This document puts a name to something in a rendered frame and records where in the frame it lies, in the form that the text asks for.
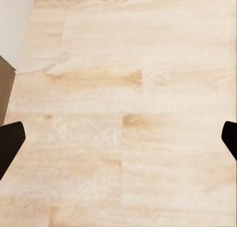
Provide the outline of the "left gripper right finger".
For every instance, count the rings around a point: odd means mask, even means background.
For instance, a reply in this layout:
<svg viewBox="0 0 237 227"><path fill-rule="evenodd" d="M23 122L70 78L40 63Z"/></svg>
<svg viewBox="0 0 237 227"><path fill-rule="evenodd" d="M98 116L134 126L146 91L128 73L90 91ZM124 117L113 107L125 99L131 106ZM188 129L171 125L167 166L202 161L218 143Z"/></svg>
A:
<svg viewBox="0 0 237 227"><path fill-rule="evenodd" d="M225 121L221 139L237 161L237 123Z"/></svg>

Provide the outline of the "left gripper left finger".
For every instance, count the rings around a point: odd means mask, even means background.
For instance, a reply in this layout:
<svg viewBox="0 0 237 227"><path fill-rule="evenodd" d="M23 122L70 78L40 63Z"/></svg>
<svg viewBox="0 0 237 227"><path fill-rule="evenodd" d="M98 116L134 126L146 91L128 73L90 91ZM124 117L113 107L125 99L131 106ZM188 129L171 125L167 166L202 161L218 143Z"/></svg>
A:
<svg viewBox="0 0 237 227"><path fill-rule="evenodd" d="M0 127L0 181L26 140L21 121Z"/></svg>

